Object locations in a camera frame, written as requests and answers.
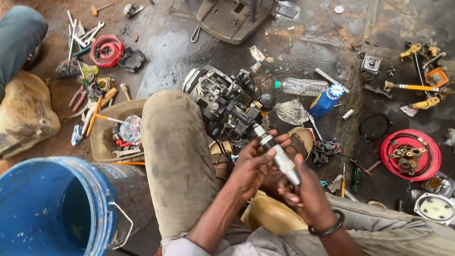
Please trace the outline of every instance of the pliers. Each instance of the pliers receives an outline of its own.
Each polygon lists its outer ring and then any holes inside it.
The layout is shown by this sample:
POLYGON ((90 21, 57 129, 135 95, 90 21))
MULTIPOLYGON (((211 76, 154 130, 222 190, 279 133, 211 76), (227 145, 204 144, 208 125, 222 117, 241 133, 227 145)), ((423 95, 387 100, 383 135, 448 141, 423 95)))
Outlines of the pliers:
POLYGON ((77 109, 82 105, 85 98, 87 97, 87 91, 85 90, 84 85, 81 85, 79 90, 77 90, 77 92, 74 94, 73 98, 70 101, 70 104, 68 104, 68 107, 71 107, 74 104, 79 95, 81 97, 79 98, 79 101, 76 103, 76 105, 74 105, 73 112, 77 111, 77 109))

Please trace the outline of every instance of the plastic bag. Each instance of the plastic bag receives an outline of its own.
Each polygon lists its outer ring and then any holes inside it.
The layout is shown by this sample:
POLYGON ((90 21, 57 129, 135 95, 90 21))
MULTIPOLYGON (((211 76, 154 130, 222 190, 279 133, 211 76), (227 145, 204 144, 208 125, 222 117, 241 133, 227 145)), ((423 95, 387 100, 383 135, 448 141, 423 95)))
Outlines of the plastic bag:
POLYGON ((275 105, 278 118, 293 125, 303 126, 303 121, 310 116, 298 100, 292 100, 275 105))
POLYGON ((141 142, 141 118, 135 115, 127 117, 120 126, 120 137, 127 143, 138 145, 141 142))

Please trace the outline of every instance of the green screwdriver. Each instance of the green screwdriver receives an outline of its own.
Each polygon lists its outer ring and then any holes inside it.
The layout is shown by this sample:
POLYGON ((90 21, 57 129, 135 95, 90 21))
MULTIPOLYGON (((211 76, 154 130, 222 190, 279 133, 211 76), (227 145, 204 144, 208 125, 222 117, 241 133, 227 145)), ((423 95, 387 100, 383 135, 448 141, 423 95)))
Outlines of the green screwdriver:
POLYGON ((361 172, 362 172, 362 170, 359 167, 354 168, 354 181, 352 182, 352 190, 355 192, 357 192, 357 189, 358 189, 361 172))

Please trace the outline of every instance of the black bracelet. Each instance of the black bracelet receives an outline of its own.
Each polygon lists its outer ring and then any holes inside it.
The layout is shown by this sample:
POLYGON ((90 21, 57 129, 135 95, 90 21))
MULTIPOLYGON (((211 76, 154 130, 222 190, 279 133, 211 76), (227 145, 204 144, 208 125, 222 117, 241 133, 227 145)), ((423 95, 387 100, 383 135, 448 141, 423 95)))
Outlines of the black bracelet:
POLYGON ((338 221, 335 223, 335 225, 331 226, 326 231, 321 231, 321 232, 314 231, 313 227, 308 226, 308 231, 310 232, 310 234, 312 234, 314 236, 326 236, 330 233, 335 232, 339 227, 341 227, 341 225, 343 225, 343 223, 344 223, 344 214, 340 210, 333 210, 333 211, 334 211, 334 213, 338 213, 340 215, 340 217, 338 218, 338 221))

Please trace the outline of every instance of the bottle cap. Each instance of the bottle cap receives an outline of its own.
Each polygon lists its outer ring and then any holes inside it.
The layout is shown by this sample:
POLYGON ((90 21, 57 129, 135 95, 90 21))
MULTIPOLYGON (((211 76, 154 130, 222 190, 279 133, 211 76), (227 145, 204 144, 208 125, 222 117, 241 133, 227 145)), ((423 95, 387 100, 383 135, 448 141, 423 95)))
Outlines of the bottle cap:
POLYGON ((340 97, 341 95, 343 95, 344 93, 344 89, 343 89, 343 86, 341 86, 341 84, 333 84, 332 86, 329 87, 329 94, 330 96, 332 97, 340 97))

